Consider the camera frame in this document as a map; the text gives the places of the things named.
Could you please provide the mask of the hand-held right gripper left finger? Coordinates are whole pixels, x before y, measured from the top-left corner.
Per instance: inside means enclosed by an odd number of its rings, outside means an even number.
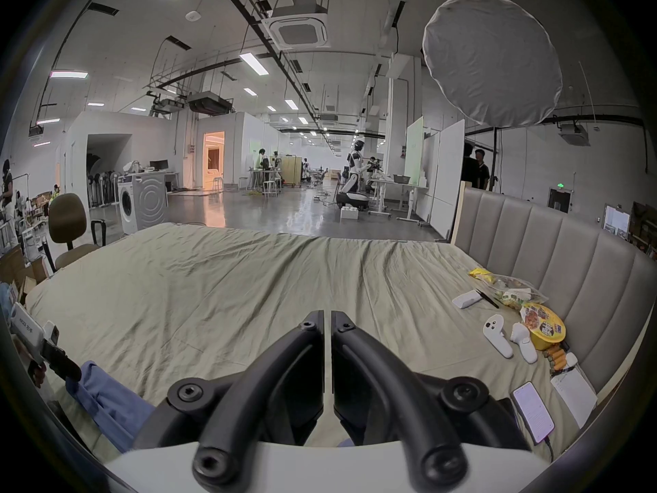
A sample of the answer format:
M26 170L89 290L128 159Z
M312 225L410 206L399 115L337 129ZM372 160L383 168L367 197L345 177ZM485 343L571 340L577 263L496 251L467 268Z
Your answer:
M324 311L315 310L244 371L173 383L133 450L198 442L193 480L208 492L246 492L256 445L303 446L324 409Z

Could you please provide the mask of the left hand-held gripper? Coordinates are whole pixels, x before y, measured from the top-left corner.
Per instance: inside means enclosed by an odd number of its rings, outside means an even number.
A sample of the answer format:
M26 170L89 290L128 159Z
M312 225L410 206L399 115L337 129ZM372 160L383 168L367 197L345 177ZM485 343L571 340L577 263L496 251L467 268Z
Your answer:
M52 321L41 326L19 301L13 303L9 320L10 332L18 338L30 360L37 366L47 363L64 381L80 382L81 368L58 346L59 329Z

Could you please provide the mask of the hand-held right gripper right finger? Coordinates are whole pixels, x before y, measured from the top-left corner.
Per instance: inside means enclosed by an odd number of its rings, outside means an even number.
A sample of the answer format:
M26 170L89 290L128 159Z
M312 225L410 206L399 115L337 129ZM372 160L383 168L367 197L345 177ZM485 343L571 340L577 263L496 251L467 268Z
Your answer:
M413 489L523 489L531 450L507 407L471 376L411 371L331 311L334 413L356 446L400 443Z

